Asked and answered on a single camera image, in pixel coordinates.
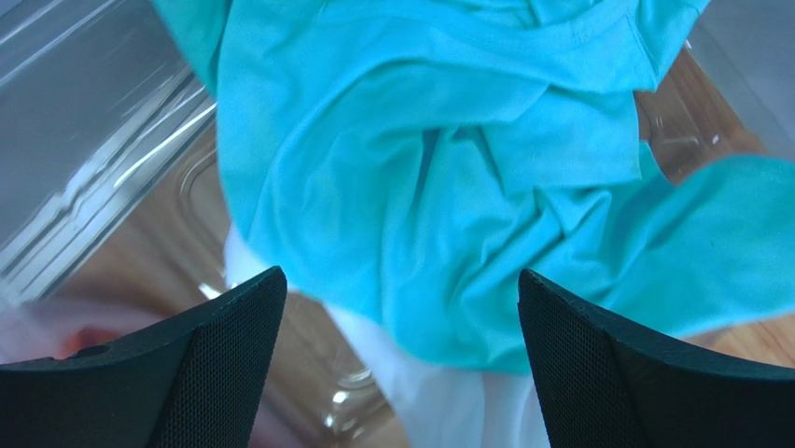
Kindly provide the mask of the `teal green t shirt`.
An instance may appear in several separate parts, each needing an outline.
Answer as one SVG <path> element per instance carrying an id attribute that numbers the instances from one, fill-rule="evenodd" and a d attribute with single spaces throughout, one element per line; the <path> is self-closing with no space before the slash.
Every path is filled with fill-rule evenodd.
<path id="1" fill-rule="evenodd" d="M 794 166 L 639 137 L 703 1 L 159 1 L 235 230 L 429 363 L 527 373 L 520 271 L 673 336 L 794 308 Z"/>

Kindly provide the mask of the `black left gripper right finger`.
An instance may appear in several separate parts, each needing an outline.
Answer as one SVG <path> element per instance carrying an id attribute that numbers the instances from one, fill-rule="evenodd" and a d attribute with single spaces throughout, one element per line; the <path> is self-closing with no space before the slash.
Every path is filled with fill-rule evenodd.
<path id="1" fill-rule="evenodd" d="M 674 339 L 529 270 L 518 290 L 551 446 L 793 445 L 793 369 Z"/>

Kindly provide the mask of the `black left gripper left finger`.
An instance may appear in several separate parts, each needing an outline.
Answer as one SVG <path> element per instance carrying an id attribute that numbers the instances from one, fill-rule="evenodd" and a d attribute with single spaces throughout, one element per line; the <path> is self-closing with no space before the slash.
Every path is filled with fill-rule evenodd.
<path id="1" fill-rule="evenodd" d="M 5 447 L 245 447 L 286 303 L 278 267 L 65 359 L 1 368 Z"/>

